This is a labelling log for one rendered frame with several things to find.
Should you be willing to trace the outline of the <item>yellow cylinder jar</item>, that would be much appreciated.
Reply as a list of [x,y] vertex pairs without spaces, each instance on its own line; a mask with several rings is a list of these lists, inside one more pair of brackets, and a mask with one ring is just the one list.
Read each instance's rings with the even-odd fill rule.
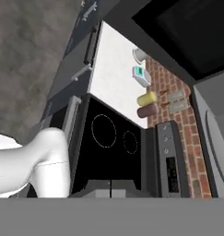
[[156,101],[157,101],[157,95],[153,91],[147,92],[146,94],[143,94],[142,96],[139,96],[137,98],[137,104],[139,106],[146,106]]

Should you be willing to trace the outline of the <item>white timer with teal screen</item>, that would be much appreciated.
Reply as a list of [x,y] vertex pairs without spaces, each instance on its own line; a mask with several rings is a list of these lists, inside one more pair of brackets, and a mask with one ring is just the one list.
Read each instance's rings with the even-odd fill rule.
[[151,85],[151,75],[142,66],[134,66],[132,69],[133,78],[143,87]]

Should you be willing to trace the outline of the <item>maroon cylinder jar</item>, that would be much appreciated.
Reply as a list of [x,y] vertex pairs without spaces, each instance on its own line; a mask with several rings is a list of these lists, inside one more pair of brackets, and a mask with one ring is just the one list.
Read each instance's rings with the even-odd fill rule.
[[151,115],[155,115],[159,111],[158,106],[155,103],[151,103],[137,110],[139,118],[147,118]]

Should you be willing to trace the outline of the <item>black microwave oven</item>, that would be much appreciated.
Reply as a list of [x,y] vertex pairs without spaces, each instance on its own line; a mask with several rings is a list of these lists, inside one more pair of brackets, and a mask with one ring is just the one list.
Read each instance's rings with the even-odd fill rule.
[[101,0],[100,15],[185,83],[224,85],[224,0]]

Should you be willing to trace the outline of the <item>grey range hood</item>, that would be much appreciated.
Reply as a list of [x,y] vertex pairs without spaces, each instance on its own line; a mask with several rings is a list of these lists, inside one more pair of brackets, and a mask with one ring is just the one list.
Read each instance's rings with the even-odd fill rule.
[[195,84],[191,98],[211,194],[224,198],[224,73]]

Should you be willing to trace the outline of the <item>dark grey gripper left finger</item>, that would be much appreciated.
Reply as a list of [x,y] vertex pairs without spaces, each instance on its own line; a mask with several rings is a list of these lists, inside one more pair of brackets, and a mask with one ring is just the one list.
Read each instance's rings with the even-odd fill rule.
[[109,198],[109,180],[89,180],[87,185],[79,192],[72,194],[72,198]]

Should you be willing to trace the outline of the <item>grey stove control panel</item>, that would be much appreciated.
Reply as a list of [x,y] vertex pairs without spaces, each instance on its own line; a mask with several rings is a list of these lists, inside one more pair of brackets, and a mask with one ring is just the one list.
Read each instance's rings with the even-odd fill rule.
[[189,198],[189,184],[178,125],[171,120],[157,124],[161,195]]

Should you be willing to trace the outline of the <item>black glass hob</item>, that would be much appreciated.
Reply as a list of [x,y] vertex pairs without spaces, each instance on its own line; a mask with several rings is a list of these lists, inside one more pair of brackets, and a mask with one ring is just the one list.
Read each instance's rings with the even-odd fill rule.
[[91,94],[82,105],[77,144],[71,151],[71,192],[84,190],[90,181],[131,181],[139,190],[142,128]]

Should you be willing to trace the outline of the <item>dark grey drawer front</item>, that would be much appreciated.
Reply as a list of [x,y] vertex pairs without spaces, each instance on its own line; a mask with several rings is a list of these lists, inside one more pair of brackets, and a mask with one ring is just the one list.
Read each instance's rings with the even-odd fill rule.
[[[67,88],[73,81],[71,81],[71,77],[81,70],[84,66],[84,58],[88,46],[90,33],[67,55],[64,56],[63,60],[59,64],[59,68],[56,72],[51,90],[48,95],[45,112],[48,111],[50,107],[50,102],[53,97],[61,92],[63,89]],[[96,52],[97,41],[100,33],[97,34],[96,44],[93,50],[93,55],[91,59],[90,66],[93,65],[93,59]]]

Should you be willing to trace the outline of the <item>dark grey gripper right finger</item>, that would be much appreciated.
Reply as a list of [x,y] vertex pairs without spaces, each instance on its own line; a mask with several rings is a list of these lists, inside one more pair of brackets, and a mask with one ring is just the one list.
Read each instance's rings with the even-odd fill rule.
[[112,180],[112,198],[151,198],[149,193],[137,190],[133,180]]

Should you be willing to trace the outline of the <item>dark grey cupboard door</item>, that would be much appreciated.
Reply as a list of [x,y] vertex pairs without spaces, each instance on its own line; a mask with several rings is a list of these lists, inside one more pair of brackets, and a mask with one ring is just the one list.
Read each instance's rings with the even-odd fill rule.
[[75,26],[65,49],[67,56],[96,25],[100,9],[100,0],[84,0],[77,16]]

